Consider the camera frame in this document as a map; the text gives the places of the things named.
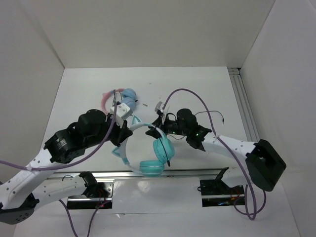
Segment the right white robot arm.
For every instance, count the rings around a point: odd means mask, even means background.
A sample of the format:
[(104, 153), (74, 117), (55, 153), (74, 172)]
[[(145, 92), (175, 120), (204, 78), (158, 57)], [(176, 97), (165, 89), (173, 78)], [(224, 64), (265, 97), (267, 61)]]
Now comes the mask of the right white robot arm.
[(194, 149), (216, 153), (234, 159), (238, 168), (224, 168), (217, 176), (216, 190), (222, 194), (233, 187), (255, 185), (271, 192), (286, 169), (286, 164), (273, 146), (266, 140), (259, 142), (241, 141), (214, 133), (198, 124), (189, 109), (180, 109), (175, 120), (158, 111), (153, 128), (146, 134), (159, 138), (158, 130), (166, 135), (185, 136), (186, 142)]

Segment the teal cat ear headphones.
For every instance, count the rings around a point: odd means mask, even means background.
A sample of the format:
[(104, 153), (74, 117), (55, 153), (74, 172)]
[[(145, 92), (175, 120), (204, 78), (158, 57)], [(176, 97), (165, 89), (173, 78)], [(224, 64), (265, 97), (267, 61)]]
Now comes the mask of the teal cat ear headphones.
[[(132, 119), (130, 130), (137, 131), (143, 127), (148, 128), (152, 123), (143, 122), (137, 116)], [(112, 154), (120, 158), (128, 169), (138, 175), (145, 177), (159, 177), (166, 166), (170, 166), (175, 150), (172, 142), (164, 133), (163, 138), (153, 139), (152, 147), (144, 138), (136, 137), (132, 139), (132, 148), (128, 145), (128, 139), (112, 150)]]

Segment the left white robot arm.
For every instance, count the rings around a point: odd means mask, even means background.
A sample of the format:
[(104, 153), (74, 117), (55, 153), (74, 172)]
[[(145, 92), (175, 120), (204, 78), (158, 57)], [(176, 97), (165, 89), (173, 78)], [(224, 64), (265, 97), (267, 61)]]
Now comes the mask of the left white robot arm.
[(9, 225), (29, 218), (35, 210), (69, 196), (94, 196), (98, 182), (90, 171), (54, 183), (43, 184), (56, 170), (76, 165), (75, 158), (90, 147), (99, 149), (105, 142), (119, 145), (132, 135), (127, 118), (132, 111), (118, 106), (116, 112), (105, 114), (92, 109), (79, 116), (78, 121), (57, 131), (38, 155), (7, 182), (0, 186), (0, 221)]

